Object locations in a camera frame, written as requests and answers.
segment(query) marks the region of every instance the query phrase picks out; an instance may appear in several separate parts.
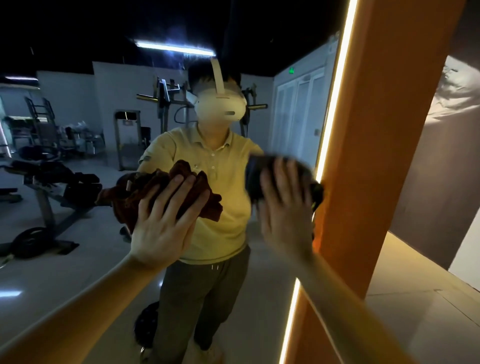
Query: yellow polo shirt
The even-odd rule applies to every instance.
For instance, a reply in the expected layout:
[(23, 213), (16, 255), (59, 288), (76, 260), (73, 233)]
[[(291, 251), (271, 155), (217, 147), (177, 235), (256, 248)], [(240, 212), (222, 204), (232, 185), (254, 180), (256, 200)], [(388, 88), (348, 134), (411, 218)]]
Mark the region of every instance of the yellow polo shirt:
[(199, 218), (190, 248), (180, 260), (188, 264), (213, 264), (238, 254), (246, 246), (245, 229), (252, 207), (245, 191), (245, 167), (252, 154), (263, 154), (251, 139), (229, 132), (223, 146), (209, 149), (196, 123), (158, 136), (140, 159), (139, 171), (169, 171), (180, 159), (190, 163), (194, 172), (203, 170), (215, 194), (222, 196), (223, 212), (219, 222)]

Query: brown cloth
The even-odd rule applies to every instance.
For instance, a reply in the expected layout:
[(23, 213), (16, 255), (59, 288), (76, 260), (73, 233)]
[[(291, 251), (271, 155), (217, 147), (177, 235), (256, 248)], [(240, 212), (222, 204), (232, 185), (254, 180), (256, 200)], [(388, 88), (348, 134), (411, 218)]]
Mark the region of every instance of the brown cloth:
[[(188, 192), (185, 201), (181, 205), (177, 218), (180, 218), (185, 211), (195, 202), (198, 196), (205, 190), (210, 191), (210, 197), (206, 205), (200, 212), (201, 218), (207, 218), (213, 221), (219, 221), (220, 215), (223, 211), (223, 207), (220, 204), (222, 196), (214, 194), (212, 189), (208, 185), (208, 179), (205, 172), (201, 171), (196, 174), (190, 169), (190, 164), (184, 160), (177, 161), (169, 173), (161, 170), (156, 170), (153, 173), (128, 173), (123, 175), (117, 181), (117, 185), (112, 188), (107, 188), (100, 191), (98, 194), (96, 204), (97, 205), (112, 205), (113, 213), (121, 224), (126, 224), (128, 230), (133, 232), (133, 228), (138, 219), (138, 204), (140, 200), (144, 198), (148, 191), (156, 184), (160, 185), (160, 189), (152, 198), (150, 203), (150, 210), (153, 207), (155, 198), (162, 192), (169, 184), (170, 180), (176, 175), (181, 174), (184, 178), (187, 178), (191, 174), (196, 176), (195, 183), (192, 189)], [(131, 182), (130, 191), (127, 191), (127, 183)]]

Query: white vr headset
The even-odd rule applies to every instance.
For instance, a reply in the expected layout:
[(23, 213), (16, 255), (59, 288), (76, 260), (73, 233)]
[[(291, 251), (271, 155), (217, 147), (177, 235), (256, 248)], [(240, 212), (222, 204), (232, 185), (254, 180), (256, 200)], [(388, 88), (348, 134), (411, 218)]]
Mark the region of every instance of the white vr headset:
[(245, 115), (247, 100), (239, 86), (223, 82), (218, 59), (211, 58), (210, 61), (215, 81), (195, 86), (196, 95), (187, 91), (187, 100), (193, 105), (198, 119), (238, 121)]

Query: black ceiling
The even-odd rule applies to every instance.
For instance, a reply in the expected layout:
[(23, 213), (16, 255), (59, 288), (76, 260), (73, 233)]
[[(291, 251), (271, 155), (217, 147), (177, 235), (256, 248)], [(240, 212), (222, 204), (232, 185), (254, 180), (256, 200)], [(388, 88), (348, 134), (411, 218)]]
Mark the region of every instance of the black ceiling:
[(243, 73), (274, 76), (340, 30), (346, 8), (346, 0), (8, 3), (3, 75), (93, 73), (92, 61), (183, 68), (191, 60), (132, 42), (144, 39), (214, 49)]

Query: polo shirt collar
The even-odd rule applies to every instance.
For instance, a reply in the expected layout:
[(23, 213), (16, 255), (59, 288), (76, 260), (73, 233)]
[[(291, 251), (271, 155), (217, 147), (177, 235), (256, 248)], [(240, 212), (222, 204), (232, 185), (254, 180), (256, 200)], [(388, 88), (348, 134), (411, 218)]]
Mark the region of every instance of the polo shirt collar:
[[(198, 132), (198, 123), (196, 123), (195, 126), (191, 128), (191, 131), (192, 131), (191, 133), (192, 143), (200, 143), (204, 148), (207, 148), (204, 140), (202, 139), (202, 137), (200, 136), (200, 133)], [(223, 148), (224, 146), (229, 146), (230, 144), (232, 144), (232, 138), (233, 138), (233, 132), (230, 129), (228, 129), (227, 139), (223, 144), (223, 146), (221, 146), (220, 148)]]

